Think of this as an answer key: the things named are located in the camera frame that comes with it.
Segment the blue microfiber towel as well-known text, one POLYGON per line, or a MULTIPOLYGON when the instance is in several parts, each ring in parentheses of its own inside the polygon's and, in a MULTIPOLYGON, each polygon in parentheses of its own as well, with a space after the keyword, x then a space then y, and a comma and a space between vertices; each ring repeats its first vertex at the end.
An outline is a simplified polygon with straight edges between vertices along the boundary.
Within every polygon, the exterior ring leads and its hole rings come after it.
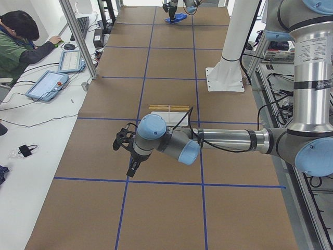
POLYGON ((167 23, 176 24, 176 23, 179 23, 179 22, 181 22, 182 20, 184 20, 186 18, 187 18, 187 14, 179 13, 179 14, 175 14, 175 19, 173 19, 173 20, 171 20, 171 18, 165 18, 164 20, 167 23))

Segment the white wooden towel rack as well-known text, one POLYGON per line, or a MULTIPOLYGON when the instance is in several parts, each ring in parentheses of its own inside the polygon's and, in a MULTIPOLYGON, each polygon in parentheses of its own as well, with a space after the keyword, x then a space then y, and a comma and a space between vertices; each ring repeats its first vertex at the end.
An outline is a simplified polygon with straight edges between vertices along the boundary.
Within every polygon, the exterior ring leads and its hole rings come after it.
POLYGON ((167 126, 188 126, 188 111, 190 111, 188 105, 150 104, 148 109, 152 114, 161 116, 165 120, 167 126))

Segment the near teach pendant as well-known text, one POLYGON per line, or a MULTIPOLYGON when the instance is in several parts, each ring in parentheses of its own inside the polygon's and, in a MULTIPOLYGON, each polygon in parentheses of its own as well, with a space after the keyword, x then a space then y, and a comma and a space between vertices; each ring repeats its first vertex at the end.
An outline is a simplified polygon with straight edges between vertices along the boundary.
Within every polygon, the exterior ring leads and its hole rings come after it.
POLYGON ((68 80, 67 74, 48 70, 29 88, 25 96, 35 101, 49 102, 68 80))

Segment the teach pendant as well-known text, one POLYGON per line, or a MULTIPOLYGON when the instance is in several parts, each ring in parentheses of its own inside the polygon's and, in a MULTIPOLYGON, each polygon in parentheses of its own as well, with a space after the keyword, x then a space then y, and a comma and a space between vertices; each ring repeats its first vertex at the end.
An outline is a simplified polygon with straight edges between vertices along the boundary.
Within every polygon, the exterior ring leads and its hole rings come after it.
POLYGON ((79 50, 63 51, 61 53, 58 72, 75 73, 82 71, 84 68, 85 68, 85 62, 79 50))
POLYGON ((29 88, 25 96, 35 101, 49 102, 68 80, 67 74, 48 70, 29 88))

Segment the far teach pendant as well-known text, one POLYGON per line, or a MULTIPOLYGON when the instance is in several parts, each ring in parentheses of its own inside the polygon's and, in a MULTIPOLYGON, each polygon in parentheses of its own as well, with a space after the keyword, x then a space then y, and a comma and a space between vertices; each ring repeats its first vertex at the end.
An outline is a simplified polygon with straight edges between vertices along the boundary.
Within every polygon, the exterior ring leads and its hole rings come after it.
POLYGON ((61 53, 58 72, 75 73, 82 71, 84 68, 85 68, 85 62, 79 50, 63 51, 61 53))

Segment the black computer mouse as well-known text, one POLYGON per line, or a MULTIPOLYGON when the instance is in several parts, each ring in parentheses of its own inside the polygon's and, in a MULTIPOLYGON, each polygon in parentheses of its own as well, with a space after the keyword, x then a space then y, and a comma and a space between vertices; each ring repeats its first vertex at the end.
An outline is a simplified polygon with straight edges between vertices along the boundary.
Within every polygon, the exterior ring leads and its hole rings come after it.
POLYGON ((63 46, 63 49, 65 49, 65 50, 74 50, 75 48, 76 48, 76 46, 74 44, 70 44, 70 43, 66 43, 63 46))

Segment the black keyboard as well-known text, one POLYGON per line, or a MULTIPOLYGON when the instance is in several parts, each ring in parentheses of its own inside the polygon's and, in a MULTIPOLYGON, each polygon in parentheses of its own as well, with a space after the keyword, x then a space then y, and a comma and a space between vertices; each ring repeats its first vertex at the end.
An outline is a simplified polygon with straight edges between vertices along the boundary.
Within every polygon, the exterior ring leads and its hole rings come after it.
POLYGON ((78 17, 78 18, 76 18, 76 21, 78 23, 79 30, 82 33, 83 39, 85 39, 86 35, 87 35, 88 27, 89 27, 89 17, 88 16, 78 17))

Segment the seated person green jacket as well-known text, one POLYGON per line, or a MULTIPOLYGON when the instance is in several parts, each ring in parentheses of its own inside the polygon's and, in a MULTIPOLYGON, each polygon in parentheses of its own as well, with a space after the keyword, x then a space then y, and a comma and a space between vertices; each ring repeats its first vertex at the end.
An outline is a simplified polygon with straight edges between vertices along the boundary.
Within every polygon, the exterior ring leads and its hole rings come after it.
POLYGON ((11 78, 14 86, 30 64, 48 56, 61 37, 52 36, 43 45, 34 44, 40 38, 34 19, 25 11, 10 11, 1 16, 1 78, 11 78))

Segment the aluminium frame post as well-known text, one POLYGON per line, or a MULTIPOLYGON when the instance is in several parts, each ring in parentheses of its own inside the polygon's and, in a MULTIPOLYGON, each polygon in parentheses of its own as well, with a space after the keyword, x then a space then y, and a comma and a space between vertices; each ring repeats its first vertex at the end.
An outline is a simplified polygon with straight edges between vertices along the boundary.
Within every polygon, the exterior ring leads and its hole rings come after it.
POLYGON ((79 24, 76 20, 75 14, 72 10, 70 1, 69 0, 59 0, 59 4, 60 4, 63 14, 67 20, 69 28, 75 38, 75 41, 81 51, 81 55, 83 57, 85 65, 89 71, 89 74, 90 74, 92 80, 95 80, 97 78, 97 71, 96 71, 96 68, 90 57, 88 48, 85 43, 85 39, 82 35, 79 24))

